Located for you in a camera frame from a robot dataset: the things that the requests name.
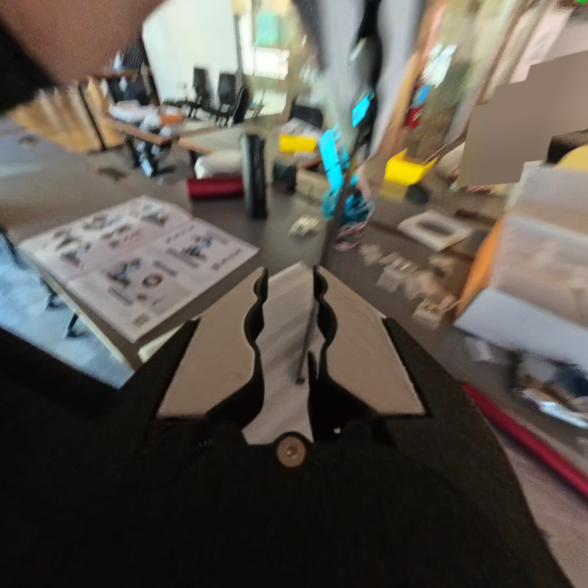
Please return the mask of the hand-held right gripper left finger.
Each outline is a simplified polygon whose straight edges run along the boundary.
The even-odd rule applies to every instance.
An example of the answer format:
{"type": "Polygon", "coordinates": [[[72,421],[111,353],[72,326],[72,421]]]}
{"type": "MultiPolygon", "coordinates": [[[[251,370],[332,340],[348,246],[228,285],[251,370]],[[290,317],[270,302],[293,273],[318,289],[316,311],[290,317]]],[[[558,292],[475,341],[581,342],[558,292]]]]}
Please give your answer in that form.
{"type": "Polygon", "coordinates": [[[202,313],[158,418],[203,417],[250,381],[257,335],[246,334],[246,319],[267,285],[267,270],[258,268],[202,313]]]}

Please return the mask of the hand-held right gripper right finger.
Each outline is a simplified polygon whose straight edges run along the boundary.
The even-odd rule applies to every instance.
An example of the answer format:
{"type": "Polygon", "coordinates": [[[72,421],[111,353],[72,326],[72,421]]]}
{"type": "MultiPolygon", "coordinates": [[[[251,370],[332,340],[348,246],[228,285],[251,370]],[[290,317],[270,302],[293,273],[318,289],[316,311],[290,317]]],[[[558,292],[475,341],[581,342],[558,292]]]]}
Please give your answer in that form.
{"type": "Polygon", "coordinates": [[[381,417],[420,417],[426,408],[384,324],[384,315],[321,266],[313,270],[322,374],[381,417]]]}

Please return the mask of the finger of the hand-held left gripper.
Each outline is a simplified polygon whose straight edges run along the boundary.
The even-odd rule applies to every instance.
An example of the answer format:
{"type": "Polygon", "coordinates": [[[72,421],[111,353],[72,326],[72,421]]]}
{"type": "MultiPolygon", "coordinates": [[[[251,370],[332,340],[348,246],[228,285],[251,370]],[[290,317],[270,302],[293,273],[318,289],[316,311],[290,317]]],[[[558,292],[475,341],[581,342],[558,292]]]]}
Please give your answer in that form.
{"type": "Polygon", "coordinates": [[[318,73],[313,90],[329,126],[356,138],[352,109],[364,88],[356,63],[365,1],[304,1],[303,24],[316,47],[318,73]]]}
{"type": "Polygon", "coordinates": [[[401,92],[420,29],[424,1],[382,1],[378,33],[382,67],[378,81],[378,121],[388,121],[401,92]]]}

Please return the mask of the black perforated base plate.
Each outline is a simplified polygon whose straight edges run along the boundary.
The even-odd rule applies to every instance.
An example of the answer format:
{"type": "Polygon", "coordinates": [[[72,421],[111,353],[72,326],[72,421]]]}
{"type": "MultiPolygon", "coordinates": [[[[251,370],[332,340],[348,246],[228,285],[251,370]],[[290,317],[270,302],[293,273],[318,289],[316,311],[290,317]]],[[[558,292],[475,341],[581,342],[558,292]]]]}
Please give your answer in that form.
{"type": "MultiPolygon", "coordinates": [[[[350,194],[351,178],[354,175],[354,173],[356,173],[356,171],[357,171],[358,164],[359,164],[359,161],[361,160],[361,154],[362,154],[363,150],[364,150],[364,147],[362,146],[362,140],[360,139],[360,136],[358,135],[357,138],[355,139],[355,142],[353,144],[353,148],[350,152],[349,167],[348,167],[347,171],[345,171],[345,174],[344,174],[343,187],[338,192],[338,194],[336,196],[335,208],[334,208],[332,218],[330,218],[326,224],[325,237],[324,237],[324,240],[322,243],[322,248],[320,251],[320,258],[319,258],[319,262],[318,262],[318,265],[322,266],[324,268],[326,268],[326,266],[327,266],[327,262],[329,260],[331,250],[334,246],[334,243],[336,242],[337,234],[339,233],[339,230],[341,227],[341,220],[342,220],[343,212],[345,210],[346,200],[350,194]]],[[[310,346],[311,346],[313,332],[315,330],[315,323],[316,323],[317,314],[318,314],[318,303],[316,303],[314,295],[312,295],[311,296],[311,310],[310,310],[308,320],[306,323],[303,345],[302,345],[302,349],[300,352],[298,364],[296,367],[296,374],[295,374],[294,381],[297,385],[303,384],[306,379],[304,376],[304,373],[303,373],[304,364],[305,364],[305,359],[307,357],[307,353],[308,353],[310,346]]]]}

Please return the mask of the grey desk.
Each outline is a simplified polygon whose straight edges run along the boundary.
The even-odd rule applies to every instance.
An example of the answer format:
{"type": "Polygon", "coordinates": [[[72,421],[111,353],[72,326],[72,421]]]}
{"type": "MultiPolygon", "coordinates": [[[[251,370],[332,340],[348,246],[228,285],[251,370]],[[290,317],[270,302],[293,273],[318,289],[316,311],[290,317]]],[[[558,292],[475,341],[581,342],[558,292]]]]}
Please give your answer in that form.
{"type": "MultiPolygon", "coordinates": [[[[70,218],[83,217],[94,210],[108,208],[146,192],[186,206],[179,186],[162,186],[140,177],[118,183],[99,175],[100,165],[115,163],[113,155],[86,158],[63,151],[25,130],[10,119],[1,119],[1,222],[15,240],[28,238],[62,224],[70,218]]],[[[275,196],[270,204],[268,223],[248,221],[236,201],[195,205],[196,216],[243,239],[260,251],[237,272],[224,279],[191,308],[204,309],[217,292],[233,285],[257,266],[267,266],[271,276],[298,261],[310,264],[318,246],[286,245],[285,226],[293,220],[300,203],[275,196]]],[[[79,339],[60,335],[65,326],[65,306],[42,310],[45,287],[37,283],[39,270],[9,268],[8,254],[1,246],[1,326],[13,331],[33,346],[69,364],[74,369],[110,387],[120,386],[131,373],[130,365],[139,365],[138,347],[125,340],[119,343],[118,357],[90,326],[79,339]]],[[[556,481],[554,473],[531,458],[514,442],[500,438],[506,456],[522,484],[525,498],[541,531],[562,569],[575,587],[587,587],[587,501],[575,491],[556,481]]]]}

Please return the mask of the white foam sheet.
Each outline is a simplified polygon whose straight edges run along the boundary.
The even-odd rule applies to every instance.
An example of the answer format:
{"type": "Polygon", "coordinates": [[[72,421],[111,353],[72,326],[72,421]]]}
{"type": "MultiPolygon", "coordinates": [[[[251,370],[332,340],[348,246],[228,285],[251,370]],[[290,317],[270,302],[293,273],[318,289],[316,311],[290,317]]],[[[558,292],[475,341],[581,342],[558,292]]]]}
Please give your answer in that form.
{"type": "Polygon", "coordinates": [[[202,313],[164,336],[141,369],[146,421],[198,424],[203,429],[230,423],[252,446],[268,446],[286,435],[310,441],[310,418],[303,407],[308,392],[290,380],[293,357],[302,343],[303,319],[311,309],[313,275],[303,263],[268,277],[267,296],[246,319],[246,334],[257,335],[254,375],[246,385],[203,417],[160,419],[158,408],[187,349],[202,313]]]}

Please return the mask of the yellow plastic part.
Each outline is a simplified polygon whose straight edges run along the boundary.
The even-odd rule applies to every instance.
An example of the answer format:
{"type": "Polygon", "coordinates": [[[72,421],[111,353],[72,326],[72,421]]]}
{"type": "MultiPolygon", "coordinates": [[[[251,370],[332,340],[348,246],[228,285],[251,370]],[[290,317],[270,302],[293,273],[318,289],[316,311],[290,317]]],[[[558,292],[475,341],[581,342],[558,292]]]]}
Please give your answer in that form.
{"type": "Polygon", "coordinates": [[[313,136],[281,133],[279,149],[282,153],[312,153],[318,147],[318,140],[313,136]]]}

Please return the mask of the cluster of small hardware bags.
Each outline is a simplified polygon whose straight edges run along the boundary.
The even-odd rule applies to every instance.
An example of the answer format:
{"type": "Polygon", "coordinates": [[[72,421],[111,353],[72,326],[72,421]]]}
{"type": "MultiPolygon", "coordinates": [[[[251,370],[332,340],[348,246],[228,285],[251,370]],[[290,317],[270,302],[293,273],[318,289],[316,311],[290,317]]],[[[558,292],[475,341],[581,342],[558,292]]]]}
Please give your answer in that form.
{"type": "Polygon", "coordinates": [[[418,264],[398,252],[384,254],[378,245],[360,245],[359,254],[367,266],[381,269],[377,287],[388,293],[401,293],[417,302],[412,319],[422,326],[438,329],[458,304],[449,288],[456,261],[444,254],[433,254],[418,264]]]}

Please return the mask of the yellow plastic box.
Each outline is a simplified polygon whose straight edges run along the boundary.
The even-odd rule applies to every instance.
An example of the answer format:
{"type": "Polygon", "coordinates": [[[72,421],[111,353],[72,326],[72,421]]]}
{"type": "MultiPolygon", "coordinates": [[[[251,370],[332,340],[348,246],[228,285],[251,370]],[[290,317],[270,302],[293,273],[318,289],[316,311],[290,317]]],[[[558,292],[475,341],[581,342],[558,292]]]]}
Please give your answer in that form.
{"type": "Polygon", "coordinates": [[[437,158],[426,162],[410,158],[407,151],[404,149],[387,161],[384,181],[409,187],[419,183],[437,163],[437,158]]]}

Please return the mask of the illustrated assembly manual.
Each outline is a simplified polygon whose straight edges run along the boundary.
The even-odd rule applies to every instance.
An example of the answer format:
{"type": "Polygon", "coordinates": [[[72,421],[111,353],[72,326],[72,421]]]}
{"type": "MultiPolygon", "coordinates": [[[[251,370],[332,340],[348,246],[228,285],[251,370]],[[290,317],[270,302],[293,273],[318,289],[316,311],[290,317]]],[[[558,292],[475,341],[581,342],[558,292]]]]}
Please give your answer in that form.
{"type": "Polygon", "coordinates": [[[147,196],[26,239],[21,249],[131,343],[259,250],[147,196]]]}

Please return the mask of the black charger with green display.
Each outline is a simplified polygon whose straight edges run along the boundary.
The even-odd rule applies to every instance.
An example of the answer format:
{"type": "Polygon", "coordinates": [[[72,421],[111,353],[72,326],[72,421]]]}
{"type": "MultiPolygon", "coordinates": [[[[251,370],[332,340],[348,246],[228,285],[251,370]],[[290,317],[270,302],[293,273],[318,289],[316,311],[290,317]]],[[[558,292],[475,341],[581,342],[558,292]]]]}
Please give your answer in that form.
{"type": "Polygon", "coordinates": [[[272,186],[282,192],[294,193],[297,186],[298,167],[275,161],[272,168],[272,186]]]}

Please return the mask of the black cylinder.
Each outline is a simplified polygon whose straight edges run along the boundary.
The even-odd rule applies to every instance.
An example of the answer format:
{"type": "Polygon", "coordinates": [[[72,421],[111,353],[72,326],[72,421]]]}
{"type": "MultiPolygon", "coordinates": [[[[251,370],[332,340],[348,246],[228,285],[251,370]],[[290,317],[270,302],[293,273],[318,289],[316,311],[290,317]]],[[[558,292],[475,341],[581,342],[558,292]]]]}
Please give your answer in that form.
{"type": "Polygon", "coordinates": [[[266,141],[257,134],[245,133],[240,138],[245,210],[254,220],[268,217],[265,145],[266,141]]]}

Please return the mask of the red cylinder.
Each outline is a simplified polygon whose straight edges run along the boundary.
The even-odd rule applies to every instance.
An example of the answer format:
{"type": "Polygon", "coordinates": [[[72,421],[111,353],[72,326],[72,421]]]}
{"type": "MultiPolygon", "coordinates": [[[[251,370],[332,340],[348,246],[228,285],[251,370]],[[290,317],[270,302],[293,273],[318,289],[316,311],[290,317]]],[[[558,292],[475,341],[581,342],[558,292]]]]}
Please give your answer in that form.
{"type": "Polygon", "coordinates": [[[244,195],[241,176],[189,178],[186,181],[186,186],[187,195],[192,201],[243,199],[244,195]]]}

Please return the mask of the cardboard box with white flap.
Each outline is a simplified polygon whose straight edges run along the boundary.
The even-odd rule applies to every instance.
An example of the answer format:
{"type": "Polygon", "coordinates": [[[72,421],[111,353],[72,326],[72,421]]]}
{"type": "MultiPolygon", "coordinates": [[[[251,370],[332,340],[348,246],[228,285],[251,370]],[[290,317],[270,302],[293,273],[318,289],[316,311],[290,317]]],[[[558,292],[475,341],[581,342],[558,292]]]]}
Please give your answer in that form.
{"type": "Polygon", "coordinates": [[[532,166],[483,241],[455,328],[587,369],[587,172],[532,166]]]}

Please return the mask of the person's black top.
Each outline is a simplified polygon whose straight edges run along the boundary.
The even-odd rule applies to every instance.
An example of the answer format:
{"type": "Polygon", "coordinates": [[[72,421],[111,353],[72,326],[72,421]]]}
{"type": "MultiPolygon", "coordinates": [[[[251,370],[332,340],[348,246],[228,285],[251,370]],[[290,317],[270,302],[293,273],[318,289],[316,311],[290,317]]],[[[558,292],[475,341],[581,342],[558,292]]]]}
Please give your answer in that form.
{"type": "Polygon", "coordinates": [[[193,333],[116,390],[1,329],[1,587],[37,586],[78,509],[114,491],[193,333]]]}

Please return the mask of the white foam frame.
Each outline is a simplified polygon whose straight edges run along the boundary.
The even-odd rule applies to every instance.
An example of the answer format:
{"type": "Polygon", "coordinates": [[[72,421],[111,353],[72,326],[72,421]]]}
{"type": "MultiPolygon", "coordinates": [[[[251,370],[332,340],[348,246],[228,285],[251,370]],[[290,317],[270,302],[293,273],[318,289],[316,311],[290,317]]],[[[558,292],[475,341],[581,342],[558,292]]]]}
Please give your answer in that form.
{"type": "Polygon", "coordinates": [[[408,217],[402,220],[398,231],[435,252],[442,252],[465,239],[473,227],[436,210],[408,217]]]}

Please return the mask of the red handled screwdriver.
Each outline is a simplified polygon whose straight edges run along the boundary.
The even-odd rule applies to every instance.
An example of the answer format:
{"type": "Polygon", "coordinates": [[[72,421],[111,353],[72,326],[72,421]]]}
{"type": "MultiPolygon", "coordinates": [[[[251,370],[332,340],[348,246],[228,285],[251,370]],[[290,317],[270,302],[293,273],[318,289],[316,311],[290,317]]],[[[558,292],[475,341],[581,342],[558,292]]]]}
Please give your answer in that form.
{"type": "Polygon", "coordinates": [[[565,458],[562,453],[517,422],[483,393],[469,384],[462,385],[482,414],[497,429],[518,443],[570,488],[587,500],[587,473],[565,458]]]}

